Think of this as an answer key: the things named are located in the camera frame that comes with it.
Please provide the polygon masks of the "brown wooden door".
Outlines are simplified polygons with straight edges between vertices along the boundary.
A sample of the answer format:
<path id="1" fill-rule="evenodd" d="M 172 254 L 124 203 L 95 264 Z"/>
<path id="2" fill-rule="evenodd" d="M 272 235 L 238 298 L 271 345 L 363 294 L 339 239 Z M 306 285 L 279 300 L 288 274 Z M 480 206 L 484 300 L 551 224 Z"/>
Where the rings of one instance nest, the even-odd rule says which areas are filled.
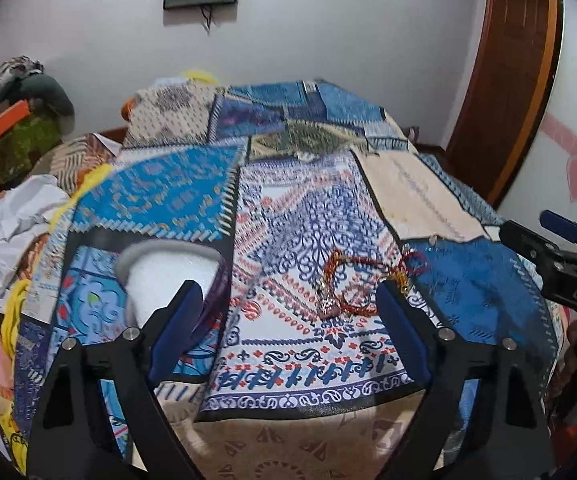
<path id="1" fill-rule="evenodd" d="M 491 206 L 511 188 L 543 119 L 562 30 L 562 0 L 486 0 L 447 157 L 451 173 Z"/>

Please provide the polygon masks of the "white crumpled cloth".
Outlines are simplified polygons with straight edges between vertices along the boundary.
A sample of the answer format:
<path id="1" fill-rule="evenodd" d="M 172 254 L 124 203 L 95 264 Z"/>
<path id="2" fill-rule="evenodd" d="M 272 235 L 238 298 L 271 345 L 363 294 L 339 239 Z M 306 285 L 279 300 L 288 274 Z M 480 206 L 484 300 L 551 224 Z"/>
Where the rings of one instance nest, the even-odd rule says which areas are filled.
<path id="1" fill-rule="evenodd" d="M 36 174 L 0 199 L 0 298 L 28 248 L 48 232 L 57 209 L 69 195 L 52 174 Z"/>

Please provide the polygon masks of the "orange box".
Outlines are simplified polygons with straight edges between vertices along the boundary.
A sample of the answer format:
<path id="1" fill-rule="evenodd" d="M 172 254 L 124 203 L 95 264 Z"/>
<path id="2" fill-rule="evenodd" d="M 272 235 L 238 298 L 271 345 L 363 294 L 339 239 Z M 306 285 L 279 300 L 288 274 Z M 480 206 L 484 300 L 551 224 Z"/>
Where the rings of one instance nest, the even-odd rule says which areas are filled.
<path id="1" fill-rule="evenodd" d="M 11 130 L 16 124 L 30 115 L 30 107 L 26 100 L 20 100 L 0 114 L 0 136 Z"/>

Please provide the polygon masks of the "white foam jewelry tray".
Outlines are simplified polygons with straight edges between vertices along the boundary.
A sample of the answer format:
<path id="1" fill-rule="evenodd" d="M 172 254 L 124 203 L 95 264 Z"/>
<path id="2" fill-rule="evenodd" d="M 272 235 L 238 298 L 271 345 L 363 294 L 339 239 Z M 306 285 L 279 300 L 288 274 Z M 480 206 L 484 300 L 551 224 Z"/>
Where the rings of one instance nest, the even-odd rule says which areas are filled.
<path id="1" fill-rule="evenodd" d="M 226 259 L 217 249 L 182 240 L 146 240 L 124 249 L 115 262 L 118 282 L 127 294 L 127 318 L 142 328 L 168 306 L 185 281 L 200 286 L 202 299 L 223 291 Z"/>

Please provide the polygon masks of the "patchwork patterned bed quilt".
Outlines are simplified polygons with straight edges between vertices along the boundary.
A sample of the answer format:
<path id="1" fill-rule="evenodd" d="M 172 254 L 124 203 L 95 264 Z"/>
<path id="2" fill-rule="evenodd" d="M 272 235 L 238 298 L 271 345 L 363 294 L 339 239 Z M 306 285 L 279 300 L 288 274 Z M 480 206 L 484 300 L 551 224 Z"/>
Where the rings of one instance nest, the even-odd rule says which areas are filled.
<path id="1" fill-rule="evenodd" d="M 380 107 L 324 81 L 139 91 L 112 171 L 49 234 L 23 308 L 13 416 L 29 444 L 67 338 L 132 326 L 115 274 L 146 240 L 226 259 L 191 344 L 155 389 L 199 479 L 374 479 L 424 390 L 379 311 L 394 283 L 436 327 L 510 339 L 539 400 L 562 336 L 500 218 L 421 156 Z M 101 382 L 122 458 L 142 468 L 113 382 Z"/>

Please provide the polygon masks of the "pile of dark clothes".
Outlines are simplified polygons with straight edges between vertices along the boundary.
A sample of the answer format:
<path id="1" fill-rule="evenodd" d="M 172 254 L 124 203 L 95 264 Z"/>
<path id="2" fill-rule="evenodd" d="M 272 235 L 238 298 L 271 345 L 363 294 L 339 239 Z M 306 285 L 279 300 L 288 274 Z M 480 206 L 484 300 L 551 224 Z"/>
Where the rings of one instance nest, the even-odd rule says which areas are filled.
<path id="1" fill-rule="evenodd" d="M 57 117 L 75 115 L 74 104 L 60 83 L 44 72 L 39 61 L 26 55 L 0 64 L 0 105 L 18 101 L 39 102 Z"/>

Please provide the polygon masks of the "green patterned bag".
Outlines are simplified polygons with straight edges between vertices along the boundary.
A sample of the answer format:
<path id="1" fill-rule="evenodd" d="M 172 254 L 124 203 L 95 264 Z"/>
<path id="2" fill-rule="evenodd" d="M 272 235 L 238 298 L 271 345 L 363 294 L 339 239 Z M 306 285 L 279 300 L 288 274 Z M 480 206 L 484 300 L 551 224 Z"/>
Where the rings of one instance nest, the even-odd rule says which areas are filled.
<path id="1" fill-rule="evenodd" d="M 61 142 L 60 123 L 51 115 L 31 115 L 18 122 L 0 136 L 0 186 L 26 177 Z"/>

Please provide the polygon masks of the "yellow cloth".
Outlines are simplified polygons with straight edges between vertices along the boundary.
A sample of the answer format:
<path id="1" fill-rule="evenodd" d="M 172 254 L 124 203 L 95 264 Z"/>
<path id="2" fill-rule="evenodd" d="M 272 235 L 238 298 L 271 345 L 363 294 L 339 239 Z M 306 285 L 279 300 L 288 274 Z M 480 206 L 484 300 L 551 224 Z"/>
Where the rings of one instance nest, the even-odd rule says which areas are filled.
<path id="1" fill-rule="evenodd" d="M 80 187 L 68 202 L 61 204 L 54 211 L 49 211 L 50 222 L 44 224 L 48 228 L 48 233 L 52 234 L 57 226 L 66 226 L 66 222 L 62 220 L 65 214 L 72 212 L 78 200 L 84 194 L 96 188 L 112 169 L 111 164 L 102 164 L 88 171 L 84 175 Z M 5 304 L 0 333 L 4 352 L 12 359 L 12 363 L 15 363 L 15 351 L 20 322 L 22 322 L 23 306 L 28 296 L 30 285 L 31 280 L 28 280 L 28 278 L 18 281 L 13 286 Z M 12 461 L 15 469 L 23 476 L 26 476 L 28 443 L 14 419 L 14 408 L 15 402 L 12 402 L 8 410 L 3 415 L 0 415 L 0 429 L 6 445 L 12 452 Z"/>

